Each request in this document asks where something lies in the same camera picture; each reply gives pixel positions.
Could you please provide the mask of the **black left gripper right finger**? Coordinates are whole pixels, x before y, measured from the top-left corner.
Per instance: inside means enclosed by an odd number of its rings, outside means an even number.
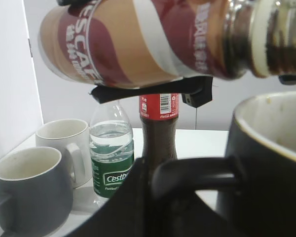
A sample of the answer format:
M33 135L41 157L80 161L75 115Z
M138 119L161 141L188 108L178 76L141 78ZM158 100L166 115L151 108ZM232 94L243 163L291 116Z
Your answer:
M164 205L164 237L229 237L230 226L195 193L173 198Z

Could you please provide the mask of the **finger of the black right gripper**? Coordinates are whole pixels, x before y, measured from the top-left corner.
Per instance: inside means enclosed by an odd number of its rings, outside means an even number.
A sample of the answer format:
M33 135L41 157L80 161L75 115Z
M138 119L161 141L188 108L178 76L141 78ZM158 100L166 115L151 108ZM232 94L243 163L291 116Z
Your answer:
M103 104L140 95L178 93L182 95L185 104L199 108L212 101L212 85L212 77L196 76L141 89L97 86L91 91L90 95L98 103Z

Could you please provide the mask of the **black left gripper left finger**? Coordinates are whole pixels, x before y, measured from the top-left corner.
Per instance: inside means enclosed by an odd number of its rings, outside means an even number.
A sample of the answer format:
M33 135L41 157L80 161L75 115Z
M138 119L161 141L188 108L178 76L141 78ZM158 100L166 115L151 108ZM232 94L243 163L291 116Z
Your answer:
M161 237L161 216L149 195L147 158L137 158L113 197L66 236Z

